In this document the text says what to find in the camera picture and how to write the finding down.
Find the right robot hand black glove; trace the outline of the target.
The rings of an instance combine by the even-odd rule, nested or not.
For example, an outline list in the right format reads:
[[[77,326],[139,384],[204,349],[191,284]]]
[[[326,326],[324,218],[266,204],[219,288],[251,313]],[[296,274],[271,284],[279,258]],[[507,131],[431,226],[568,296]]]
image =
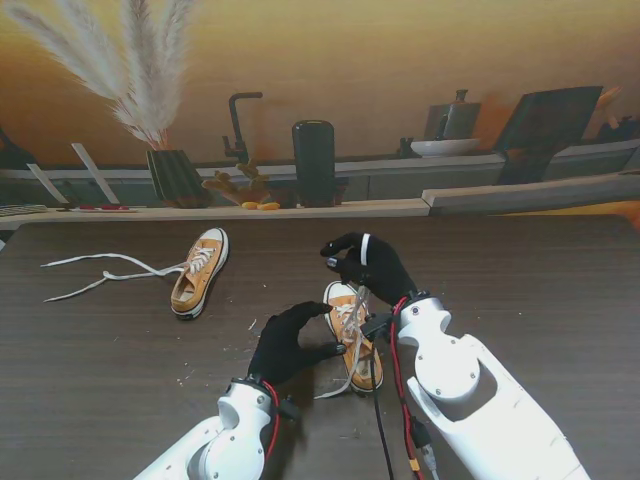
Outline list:
[[[395,306],[418,288],[396,250],[369,233],[351,232],[328,242],[320,255],[343,284],[365,286],[384,303]]]

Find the left robot hand black glove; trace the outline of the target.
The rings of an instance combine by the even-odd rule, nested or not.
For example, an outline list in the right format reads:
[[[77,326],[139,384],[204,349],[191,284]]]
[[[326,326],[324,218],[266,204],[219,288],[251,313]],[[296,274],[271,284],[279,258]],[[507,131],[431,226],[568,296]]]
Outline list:
[[[346,346],[336,341],[312,347],[299,344],[300,331],[308,321],[332,309],[325,303],[306,301],[272,316],[261,332],[247,375],[277,386],[307,368],[343,355]]]

